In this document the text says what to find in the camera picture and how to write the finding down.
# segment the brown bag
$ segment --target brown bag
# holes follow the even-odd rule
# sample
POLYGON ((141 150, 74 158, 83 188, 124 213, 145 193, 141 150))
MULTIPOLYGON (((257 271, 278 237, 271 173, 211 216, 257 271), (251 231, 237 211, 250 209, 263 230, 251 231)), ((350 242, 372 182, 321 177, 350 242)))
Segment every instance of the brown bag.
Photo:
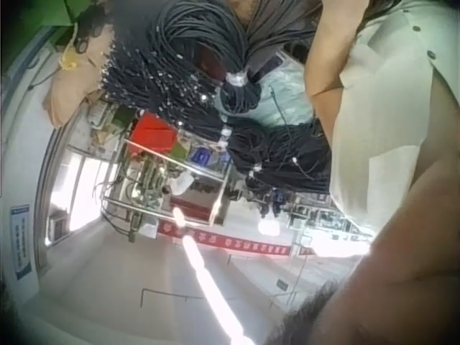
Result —
POLYGON ((85 53, 74 55, 78 57, 76 67, 61 69, 53 76, 43 108, 55 128, 66 124, 85 97, 98 90, 111 39, 112 30, 106 26, 99 37, 90 38, 85 53))

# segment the shirt button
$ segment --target shirt button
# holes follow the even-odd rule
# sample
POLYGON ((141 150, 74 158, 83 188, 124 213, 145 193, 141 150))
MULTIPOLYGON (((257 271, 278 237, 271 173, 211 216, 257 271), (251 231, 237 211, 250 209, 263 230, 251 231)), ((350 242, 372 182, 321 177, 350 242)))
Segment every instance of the shirt button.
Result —
POLYGON ((432 52, 431 50, 427 51, 426 54, 428 55, 428 57, 432 60, 435 60, 436 59, 436 54, 434 52, 432 52))

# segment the skin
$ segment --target skin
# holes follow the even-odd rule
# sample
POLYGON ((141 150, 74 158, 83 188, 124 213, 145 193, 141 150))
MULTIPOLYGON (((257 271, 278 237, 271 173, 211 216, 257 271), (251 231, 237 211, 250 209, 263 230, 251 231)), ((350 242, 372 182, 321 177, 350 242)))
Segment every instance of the skin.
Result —
MULTIPOLYGON (((305 88, 331 143, 339 73, 368 1, 323 2, 305 88)), ((460 336, 460 111, 436 72, 431 106, 440 121, 430 124, 407 198, 326 304, 309 345, 445 344, 446 334, 460 336)))

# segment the yellow cable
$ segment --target yellow cable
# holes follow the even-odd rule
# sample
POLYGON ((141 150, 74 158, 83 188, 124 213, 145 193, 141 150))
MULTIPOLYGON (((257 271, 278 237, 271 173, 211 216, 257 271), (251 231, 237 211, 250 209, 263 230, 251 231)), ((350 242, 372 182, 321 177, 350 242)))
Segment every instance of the yellow cable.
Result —
POLYGON ((78 33, 78 23, 76 22, 73 25, 73 33, 72 38, 70 38, 69 43, 65 46, 64 52, 59 59, 60 67, 63 70, 73 70, 77 68, 77 52, 73 47, 73 43, 75 42, 75 38, 77 37, 78 33))

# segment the red container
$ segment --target red container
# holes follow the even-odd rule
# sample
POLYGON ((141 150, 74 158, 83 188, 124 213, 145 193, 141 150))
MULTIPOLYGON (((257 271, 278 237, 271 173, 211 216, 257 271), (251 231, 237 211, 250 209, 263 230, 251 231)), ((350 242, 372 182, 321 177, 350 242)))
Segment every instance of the red container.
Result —
MULTIPOLYGON (((131 140, 148 149, 164 153, 173 148, 177 135, 176 130, 167 122, 152 113, 144 112, 131 134, 131 140)), ((142 150, 129 145, 129 151, 136 154, 142 150)))

